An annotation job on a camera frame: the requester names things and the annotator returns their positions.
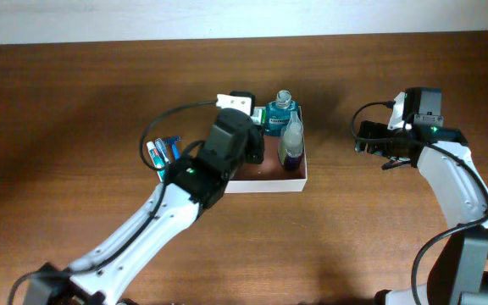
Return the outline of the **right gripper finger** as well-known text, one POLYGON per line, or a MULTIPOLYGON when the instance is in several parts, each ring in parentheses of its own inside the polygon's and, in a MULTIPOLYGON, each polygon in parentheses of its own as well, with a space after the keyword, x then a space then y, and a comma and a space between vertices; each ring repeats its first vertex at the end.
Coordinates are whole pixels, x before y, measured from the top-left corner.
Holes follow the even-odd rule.
MULTIPOLYGON (((365 120, 360 124, 357 133, 358 137, 365 140, 378 140, 387 138, 389 135, 390 130, 387 125, 368 120, 365 120)), ((363 141, 355 141, 355 151, 358 153, 388 153, 387 145, 385 143, 369 144, 363 141)))
POLYGON ((387 163, 381 166, 381 169, 382 170, 395 169, 409 164, 410 164, 409 159, 390 159, 387 163))

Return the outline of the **green white floss packet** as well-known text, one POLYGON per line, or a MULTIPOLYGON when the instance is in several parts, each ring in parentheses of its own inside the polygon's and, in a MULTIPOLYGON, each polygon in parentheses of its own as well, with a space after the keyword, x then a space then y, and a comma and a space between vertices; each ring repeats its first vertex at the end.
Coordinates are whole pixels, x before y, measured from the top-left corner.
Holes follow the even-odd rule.
POLYGON ((252 122, 255 125, 264 125, 266 120, 265 108, 256 107, 251 115, 252 122))

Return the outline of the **teal mouthwash bottle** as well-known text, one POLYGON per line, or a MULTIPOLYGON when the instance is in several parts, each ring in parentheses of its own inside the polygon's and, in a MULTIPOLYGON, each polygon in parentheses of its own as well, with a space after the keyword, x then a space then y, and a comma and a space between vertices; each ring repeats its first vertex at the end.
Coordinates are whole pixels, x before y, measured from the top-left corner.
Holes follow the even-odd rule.
POLYGON ((282 128, 289 123, 291 112, 297 112, 297 115, 300 115, 298 103, 292 99, 291 93, 287 90, 279 91, 275 100, 265 106, 265 111, 264 132, 266 136, 278 137, 282 128))

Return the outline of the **clear spray bottle blue liquid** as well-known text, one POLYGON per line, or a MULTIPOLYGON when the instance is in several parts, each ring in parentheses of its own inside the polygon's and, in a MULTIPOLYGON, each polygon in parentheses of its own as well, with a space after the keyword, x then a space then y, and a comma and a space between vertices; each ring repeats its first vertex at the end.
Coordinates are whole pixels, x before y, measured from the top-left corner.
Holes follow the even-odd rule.
POLYGON ((297 111, 291 111, 288 124, 280 132, 278 157, 285 171, 296 171, 304 152, 303 126, 297 111))

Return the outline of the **blue disposable razor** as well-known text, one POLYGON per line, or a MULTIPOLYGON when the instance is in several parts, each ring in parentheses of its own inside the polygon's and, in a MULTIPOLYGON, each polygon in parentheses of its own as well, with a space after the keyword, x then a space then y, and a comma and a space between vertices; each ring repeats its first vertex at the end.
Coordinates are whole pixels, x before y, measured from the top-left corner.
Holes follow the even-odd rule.
POLYGON ((178 142, 180 140, 181 138, 179 136, 170 136, 164 138, 164 144, 170 150, 174 160, 177 160, 180 157, 180 150, 178 148, 178 142))

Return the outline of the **blue white toothbrush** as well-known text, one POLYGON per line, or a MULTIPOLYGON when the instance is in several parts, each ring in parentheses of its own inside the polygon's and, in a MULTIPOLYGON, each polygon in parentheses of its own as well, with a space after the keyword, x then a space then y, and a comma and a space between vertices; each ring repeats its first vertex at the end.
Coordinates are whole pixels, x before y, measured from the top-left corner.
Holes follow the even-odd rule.
POLYGON ((165 164, 170 164, 171 161, 169 159, 169 155, 167 153, 167 147, 165 146, 164 141, 161 138, 158 138, 154 141, 154 145, 158 150, 160 157, 163 159, 165 164))

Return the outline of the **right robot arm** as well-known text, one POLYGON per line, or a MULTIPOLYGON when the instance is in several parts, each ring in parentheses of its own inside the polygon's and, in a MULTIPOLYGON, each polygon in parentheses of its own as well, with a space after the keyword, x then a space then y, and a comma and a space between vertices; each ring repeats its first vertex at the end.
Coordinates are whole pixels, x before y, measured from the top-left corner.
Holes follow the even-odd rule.
POLYGON ((386 124, 352 122, 355 149, 411 166, 429 183, 447 229, 418 251, 406 290, 376 293, 376 304, 488 304, 488 188, 462 131, 444 126, 441 90, 410 87, 385 101, 386 124))

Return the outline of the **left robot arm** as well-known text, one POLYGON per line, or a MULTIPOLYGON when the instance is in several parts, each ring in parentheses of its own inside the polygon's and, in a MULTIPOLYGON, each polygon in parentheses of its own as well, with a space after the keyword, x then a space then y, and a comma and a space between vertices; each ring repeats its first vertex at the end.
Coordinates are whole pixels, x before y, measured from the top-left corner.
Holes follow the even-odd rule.
POLYGON ((18 278, 8 294, 13 303, 27 282, 26 304, 123 304, 122 295, 148 262, 174 237, 195 223, 224 194, 245 163, 263 161, 261 126, 252 122, 255 96, 219 94, 208 138, 191 143, 165 164, 163 181, 147 201, 109 238, 58 270, 51 264, 18 278))

